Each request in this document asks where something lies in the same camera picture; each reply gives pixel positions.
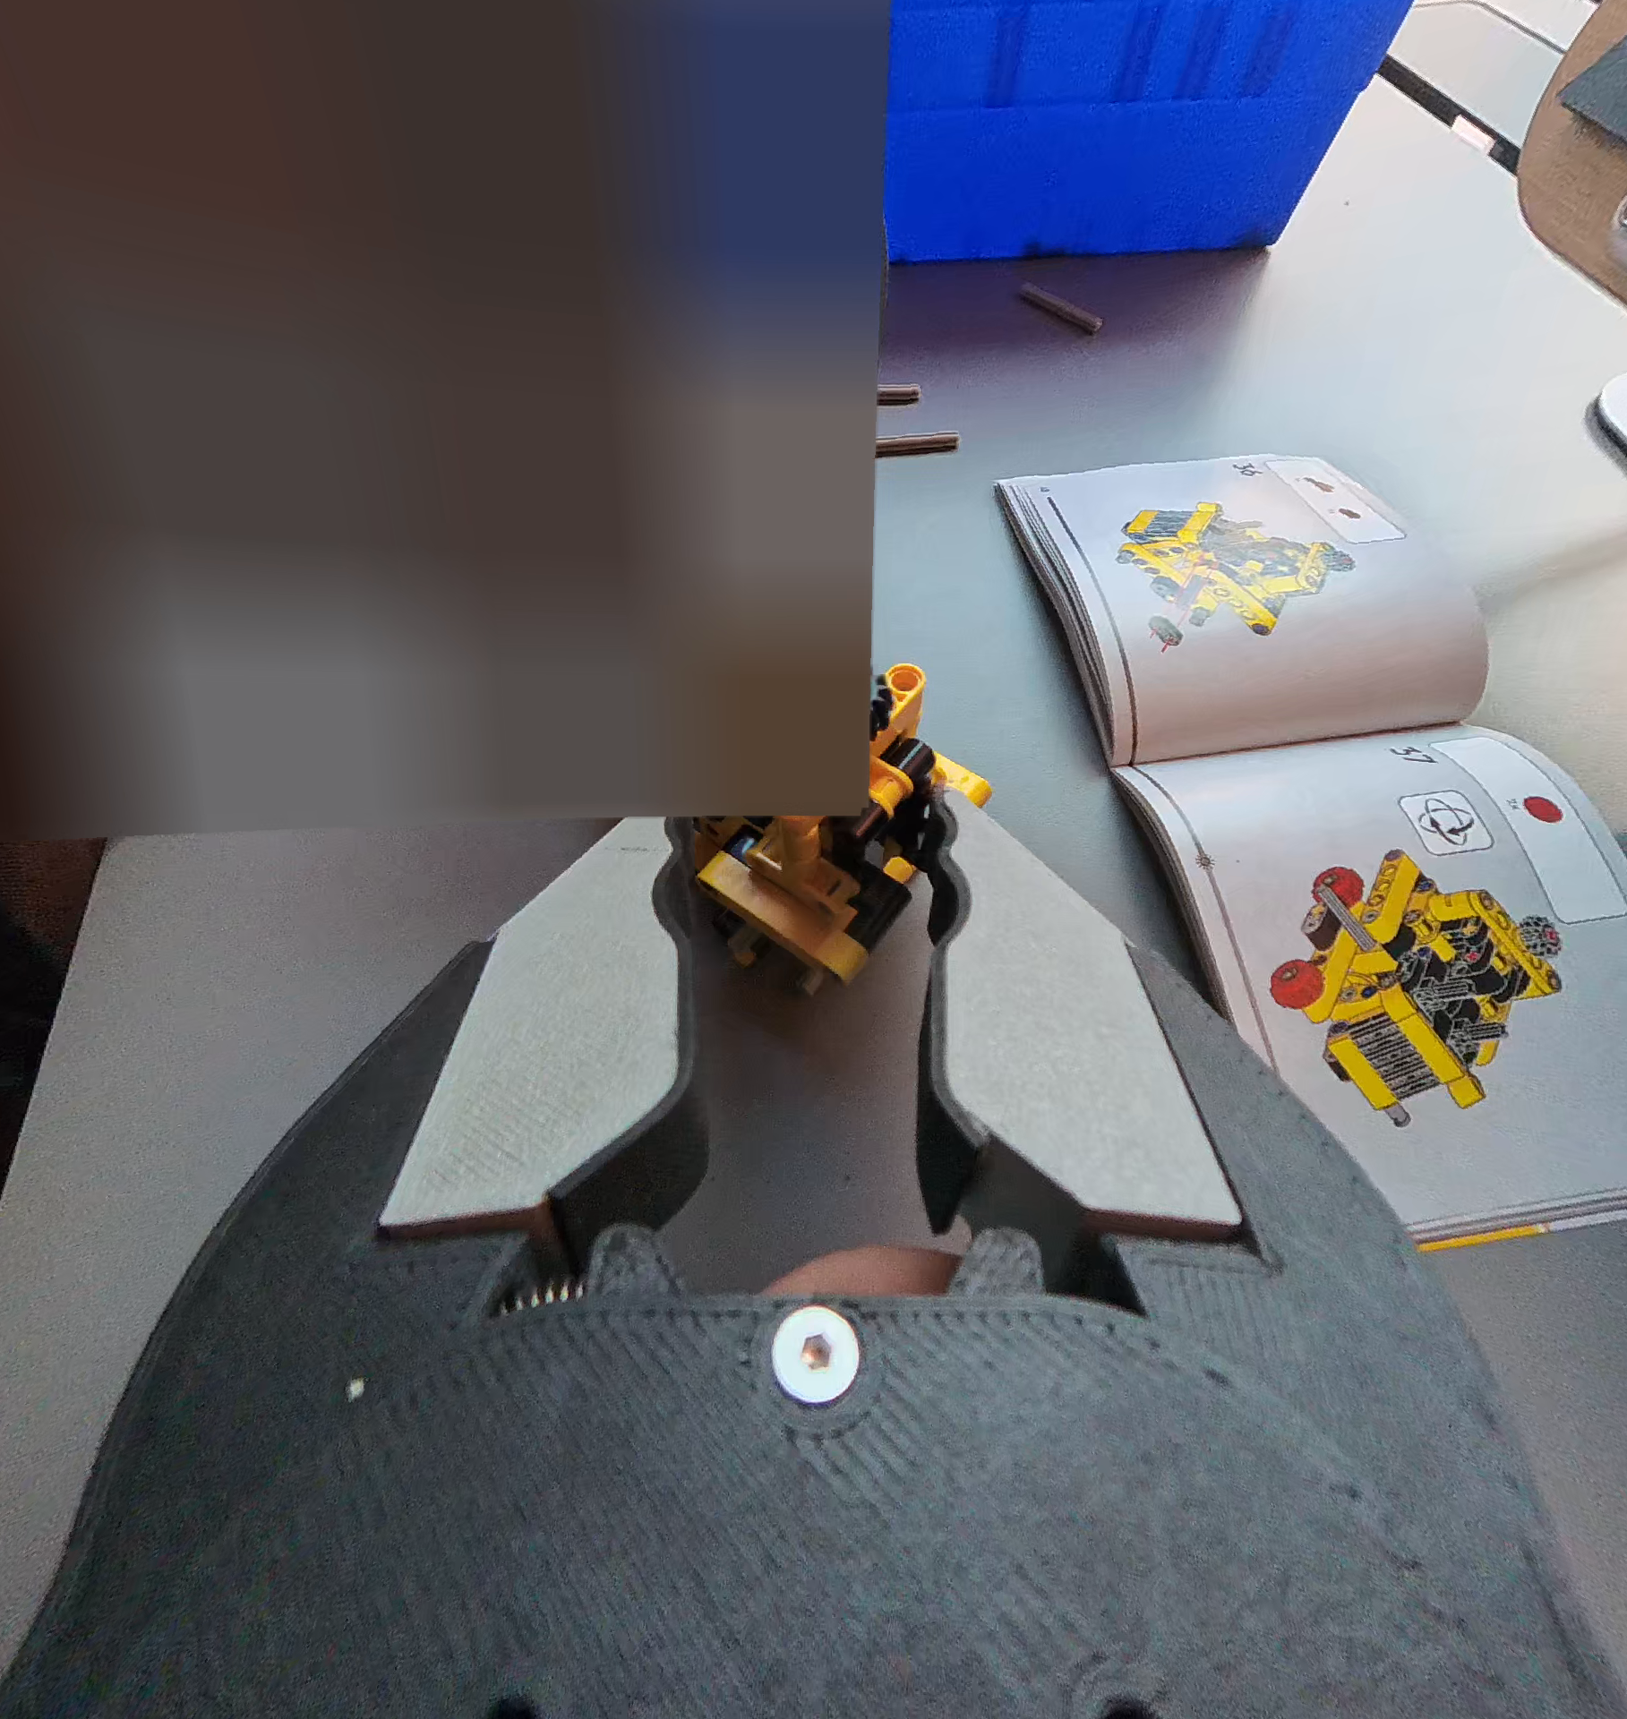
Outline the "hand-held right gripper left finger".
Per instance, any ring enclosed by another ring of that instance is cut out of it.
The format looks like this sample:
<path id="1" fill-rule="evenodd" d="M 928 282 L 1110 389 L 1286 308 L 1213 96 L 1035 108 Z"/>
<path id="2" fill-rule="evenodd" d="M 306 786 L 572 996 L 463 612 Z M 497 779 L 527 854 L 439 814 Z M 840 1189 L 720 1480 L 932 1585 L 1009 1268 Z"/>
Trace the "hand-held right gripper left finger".
<path id="1" fill-rule="evenodd" d="M 493 936 L 381 1212 L 386 1236 L 653 1232 L 709 1169 L 688 884 L 671 822 L 619 822 Z"/>

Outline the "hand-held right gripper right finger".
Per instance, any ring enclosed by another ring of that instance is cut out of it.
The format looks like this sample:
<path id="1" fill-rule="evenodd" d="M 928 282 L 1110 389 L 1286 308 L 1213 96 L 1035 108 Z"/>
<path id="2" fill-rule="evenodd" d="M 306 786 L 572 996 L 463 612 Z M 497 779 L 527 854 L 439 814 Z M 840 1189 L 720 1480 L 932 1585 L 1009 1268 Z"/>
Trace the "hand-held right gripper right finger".
<path id="1" fill-rule="evenodd" d="M 1239 1236 L 1125 936 L 962 794 L 928 829 L 917 1172 L 934 1234 Z"/>

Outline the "yellow and black lego model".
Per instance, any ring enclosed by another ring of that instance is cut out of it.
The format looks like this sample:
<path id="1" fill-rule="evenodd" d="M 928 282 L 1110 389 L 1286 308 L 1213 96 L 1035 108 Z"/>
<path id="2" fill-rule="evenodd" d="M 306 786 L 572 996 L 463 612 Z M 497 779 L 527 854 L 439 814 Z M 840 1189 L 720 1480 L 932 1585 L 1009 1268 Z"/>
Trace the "yellow and black lego model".
<path id="1" fill-rule="evenodd" d="M 694 876 L 737 966 L 774 947 L 801 990 L 851 983 L 909 908 L 934 852 L 945 795 L 988 807 L 988 780 L 921 737 L 926 674 L 911 662 L 874 677 L 866 801 L 832 816 L 728 814 L 694 822 Z"/>

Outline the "open lego instruction booklet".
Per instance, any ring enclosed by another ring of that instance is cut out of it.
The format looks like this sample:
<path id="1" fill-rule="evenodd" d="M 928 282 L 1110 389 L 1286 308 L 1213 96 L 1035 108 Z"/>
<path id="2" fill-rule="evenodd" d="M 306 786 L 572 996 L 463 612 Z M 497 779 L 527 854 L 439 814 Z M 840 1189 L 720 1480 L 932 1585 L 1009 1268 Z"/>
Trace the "open lego instruction booklet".
<path id="1" fill-rule="evenodd" d="M 1421 1244 L 1627 1217 L 1627 855 L 1329 462 L 1005 479 L 1220 1013 Z"/>

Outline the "blue plastic bin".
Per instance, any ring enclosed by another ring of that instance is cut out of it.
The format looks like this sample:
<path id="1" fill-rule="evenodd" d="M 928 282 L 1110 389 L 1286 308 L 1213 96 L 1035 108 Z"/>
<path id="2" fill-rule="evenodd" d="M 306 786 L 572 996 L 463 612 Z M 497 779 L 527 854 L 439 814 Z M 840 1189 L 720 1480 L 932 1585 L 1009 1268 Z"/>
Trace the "blue plastic bin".
<path id="1" fill-rule="evenodd" d="M 1408 3 L 896 3 L 892 263 L 1279 241 Z"/>

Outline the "wooden clipboard with metal clip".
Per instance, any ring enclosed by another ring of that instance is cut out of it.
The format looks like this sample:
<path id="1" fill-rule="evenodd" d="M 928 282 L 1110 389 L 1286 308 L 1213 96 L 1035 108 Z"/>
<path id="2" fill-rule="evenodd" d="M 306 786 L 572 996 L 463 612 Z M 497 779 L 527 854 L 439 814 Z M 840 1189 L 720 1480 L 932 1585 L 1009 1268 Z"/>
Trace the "wooden clipboard with metal clip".
<path id="1" fill-rule="evenodd" d="M 1627 196 L 1627 145 L 1573 115 L 1567 85 L 1627 38 L 1627 3 L 1605 3 L 1550 78 L 1519 162 L 1519 205 L 1534 237 L 1560 261 L 1627 306 L 1627 271 L 1608 250 Z"/>

